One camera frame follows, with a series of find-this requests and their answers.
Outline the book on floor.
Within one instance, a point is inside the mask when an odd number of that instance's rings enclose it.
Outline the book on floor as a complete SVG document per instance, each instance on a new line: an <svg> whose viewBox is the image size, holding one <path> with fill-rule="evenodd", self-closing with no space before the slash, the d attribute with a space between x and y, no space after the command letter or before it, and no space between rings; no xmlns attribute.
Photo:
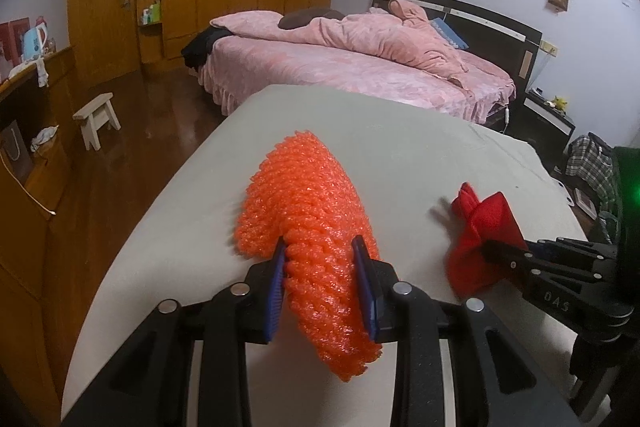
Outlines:
<svg viewBox="0 0 640 427"><path fill-rule="evenodd" d="M580 188L575 188L574 195L577 207L580 208L591 220L596 220L598 217L598 210L588 195Z"/></svg>

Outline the plaid shirt on chair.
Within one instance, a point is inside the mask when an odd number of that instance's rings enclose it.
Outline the plaid shirt on chair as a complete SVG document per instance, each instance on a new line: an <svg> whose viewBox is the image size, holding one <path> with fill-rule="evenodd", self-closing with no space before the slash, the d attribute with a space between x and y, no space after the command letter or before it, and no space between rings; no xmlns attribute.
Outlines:
<svg viewBox="0 0 640 427"><path fill-rule="evenodd" d="M620 237L620 201L614 172L613 149L591 132L578 136L568 146L565 174L581 179L598 199L597 242L616 244Z"/></svg>

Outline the dark nightstand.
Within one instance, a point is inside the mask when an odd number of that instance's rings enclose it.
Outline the dark nightstand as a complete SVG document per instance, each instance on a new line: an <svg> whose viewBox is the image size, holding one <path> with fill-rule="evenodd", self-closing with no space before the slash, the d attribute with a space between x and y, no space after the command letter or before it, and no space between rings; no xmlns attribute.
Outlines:
<svg viewBox="0 0 640 427"><path fill-rule="evenodd" d="M575 124L534 91L527 91L510 113L506 134L528 143L542 165L552 171L561 164Z"/></svg>

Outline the yellow plush toy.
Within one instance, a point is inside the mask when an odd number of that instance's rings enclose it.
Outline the yellow plush toy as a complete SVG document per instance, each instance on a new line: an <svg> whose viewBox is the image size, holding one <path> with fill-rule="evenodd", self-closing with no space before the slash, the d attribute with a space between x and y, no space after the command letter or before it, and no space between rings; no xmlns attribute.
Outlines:
<svg viewBox="0 0 640 427"><path fill-rule="evenodd" d="M565 100L565 98L560 98L559 96L555 96L550 101L550 104L554 109L558 110L561 113L565 113L568 102Z"/></svg>

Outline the dark wooden headboard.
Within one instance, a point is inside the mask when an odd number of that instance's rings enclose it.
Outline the dark wooden headboard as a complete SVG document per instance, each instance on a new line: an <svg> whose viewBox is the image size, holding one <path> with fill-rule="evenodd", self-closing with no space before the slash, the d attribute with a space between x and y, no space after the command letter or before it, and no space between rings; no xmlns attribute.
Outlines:
<svg viewBox="0 0 640 427"><path fill-rule="evenodd" d="M469 46L468 52L507 72L517 98L525 94L541 43L539 30L459 0L410 1L420 5L430 20L440 17ZM388 2L372 0L372 5L387 10Z"/></svg>

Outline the pink bed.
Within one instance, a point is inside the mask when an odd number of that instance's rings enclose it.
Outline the pink bed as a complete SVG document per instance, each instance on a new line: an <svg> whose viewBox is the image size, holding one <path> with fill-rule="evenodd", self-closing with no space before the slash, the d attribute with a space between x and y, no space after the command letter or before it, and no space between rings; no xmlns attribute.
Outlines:
<svg viewBox="0 0 640 427"><path fill-rule="evenodd" d="M445 80L376 56L243 38L209 23L181 55L226 115L258 91L288 84L374 96L483 124L494 109L514 100L515 83L501 67L459 52L468 70Z"/></svg>

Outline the blue pillow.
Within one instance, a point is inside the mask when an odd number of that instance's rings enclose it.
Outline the blue pillow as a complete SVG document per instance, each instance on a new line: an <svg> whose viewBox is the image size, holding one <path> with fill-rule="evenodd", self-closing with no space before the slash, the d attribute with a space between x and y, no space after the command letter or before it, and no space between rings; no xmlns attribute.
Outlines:
<svg viewBox="0 0 640 427"><path fill-rule="evenodd" d="M430 20L431 26L436 32L447 41L450 46L457 50L467 50L469 45L446 23L441 17Z"/></svg>

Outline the pink crumpled duvet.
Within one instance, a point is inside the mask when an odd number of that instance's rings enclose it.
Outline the pink crumpled duvet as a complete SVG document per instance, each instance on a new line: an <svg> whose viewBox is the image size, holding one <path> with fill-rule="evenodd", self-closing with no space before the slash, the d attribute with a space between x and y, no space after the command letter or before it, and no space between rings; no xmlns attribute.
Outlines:
<svg viewBox="0 0 640 427"><path fill-rule="evenodd" d="M279 27L282 15L272 11L244 11L216 17L213 26L233 35L311 44L392 61L448 80L468 70L460 52L433 28L424 9L406 0L390 0L388 9L347 15L340 20L315 17L294 29Z"/></svg>

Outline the small white stool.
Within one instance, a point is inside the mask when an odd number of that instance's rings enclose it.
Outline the small white stool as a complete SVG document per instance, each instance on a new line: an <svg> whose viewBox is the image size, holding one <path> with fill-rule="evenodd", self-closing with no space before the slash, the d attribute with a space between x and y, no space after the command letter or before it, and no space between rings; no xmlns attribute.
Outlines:
<svg viewBox="0 0 640 427"><path fill-rule="evenodd" d="M73 115L73 120L79 124L86 150L101 150L99 130L102 127L122 129L112 105L113 95L113 92L101 93Z"/></svg>

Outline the wooden side desk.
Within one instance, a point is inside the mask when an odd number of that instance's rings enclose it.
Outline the wooden side desk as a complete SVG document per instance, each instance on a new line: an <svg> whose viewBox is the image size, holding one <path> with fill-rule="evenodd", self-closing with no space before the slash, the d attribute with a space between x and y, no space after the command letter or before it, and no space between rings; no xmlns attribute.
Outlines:
<svg viewBox="0 0 640 427"><path fill-rule="evenodd" d="M44 339L43 268L52 212L75 140L72 48L48 55L48 82L29 65L1 86L1 369L41 419L58 413Z"/></svg>

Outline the blue electric kettle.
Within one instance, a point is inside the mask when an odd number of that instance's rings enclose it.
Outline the blue electric kettle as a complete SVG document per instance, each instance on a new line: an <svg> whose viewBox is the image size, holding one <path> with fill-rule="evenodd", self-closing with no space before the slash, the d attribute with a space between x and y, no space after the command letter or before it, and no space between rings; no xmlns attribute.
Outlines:
<svg viewBox="0 0 640 427"><path fill-rule="evenodd" d="M30 28L23 35L23 60L33 61L46 55L49 40L48 28L45 23Z"/></svg>

